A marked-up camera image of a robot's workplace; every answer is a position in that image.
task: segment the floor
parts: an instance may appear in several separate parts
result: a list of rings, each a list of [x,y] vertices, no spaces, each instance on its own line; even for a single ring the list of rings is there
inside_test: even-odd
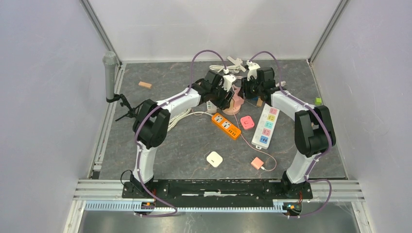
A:
[[[303,212],[319,208],[305,203]],[[180,213],[173,217],[142,219],[132,212],[85,211],[80,233],[183,232],[183,233],[359,233],[350,202],[330,203],[309,217],[288,220],[279,213]]]
[[[257,61],[261,67],[275,67],[272,61]],[[313,103],[319,96],[310,68],[304,60],[282,60],[283,80],[286,88],[298,98]],[[194,80],[203,78],[209,65],[219,65],[219,62],[196,62],[194,65]],[[145,63],[127,64],[120,92],[129,102],[136,106],[146,99],[162,100],[182,91],[189,83],[190,63]],[[152,89],[138,86],[140,81],[151,83]],[[195,111],[205,111],[203,104],[194,108]],[[262,108],[256,107],[256,101],[247,100],[238,113],[238,119],[250,115],[256,122]],[[116,106],[114,119],[126,113],[125,107]],[[232,123],[234,117],[224,115]],[[136,145],[133,142],[132,125],[134,121],[124,118],[113,122],[103,166],[99,179],[119,179],[123,171],[133,169],[136,161]],[[293,121],[282,112],[279,115],[275,131],[267,150],[277,160],[274,171],[267,172],[254,169],[250,162],[258,156],[265,161],[265,167],[271,169],[275,162],[268,156],[251,149],[240,137],[234,141],[221,132],[210,122],[210,116],[188,116],[181,120],[157,150],[154,164],[155,179],[217,179],[217,178],[281,178],[282,173],[292,163],[296,153],[293,135]],[[244,137],[250,142],[254,130],[243,131]],[[216,151],[223,157],[222,164],[214,168],[206,156]],[[330,154],[317,163],[311,173],[312,178],[343,178],[345,177],[337,146]]]

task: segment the orange wire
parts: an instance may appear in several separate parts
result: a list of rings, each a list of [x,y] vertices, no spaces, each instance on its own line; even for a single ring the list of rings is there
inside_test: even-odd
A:
[[[236,117],[236,114],[234,114],[234,116],[235,116],[235,119],[236,119],[236,124],[238,125],[238,129],[240,129],[239,122],[238,122],[238,118]],[[242,138],[244,139],[244,141],[247,143],[247,145],[250,146],[250,148],[252,148],[252,149],[254,149],[254,150],[256,150],[256,151],[258,151],[258,152],[260,152],[260,153],[266,154],[267,156],[271,157],[271,158],[275,161],[275,166],[274,166],[272,169],[270,169],[270,170],[266,170],[266,171],[273,171],[273,170],[276,168],[276,166],[277,166],[277,161],[276,161],[276,159],[275,159],[273,156],[271,156],[270,154],[266,153],[266,152],[263,152],[263,151],[258,150],[258,149],[256,149],[256,148],[253,148],[253,147],[249,144],[249,142],[247,142],[247,140],[243,137],[243,134],[240,133],[240,135],[242,136]]]

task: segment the green block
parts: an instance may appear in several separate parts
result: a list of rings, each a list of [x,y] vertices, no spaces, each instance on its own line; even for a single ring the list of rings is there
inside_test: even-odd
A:
[[[315,99],[315,105],[321,105],[322,104],[322,99],[321,98],[316,98]]]

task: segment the pink power adapter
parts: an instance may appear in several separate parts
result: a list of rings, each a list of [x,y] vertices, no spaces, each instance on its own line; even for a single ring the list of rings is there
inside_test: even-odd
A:
[[[240,119],[240,123],[242,124],[245,130],[249,130],[255,126],[252,118],[250,116],[244,116]]]

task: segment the white power strip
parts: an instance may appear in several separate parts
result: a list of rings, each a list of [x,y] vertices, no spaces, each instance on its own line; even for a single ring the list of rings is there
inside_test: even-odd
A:
[[[257,149],[267,149],[269,147],[279,112],[279,109],[273,108],[268,104],[265,104],[263,107],[252,139],[252,145],[255,145]]]

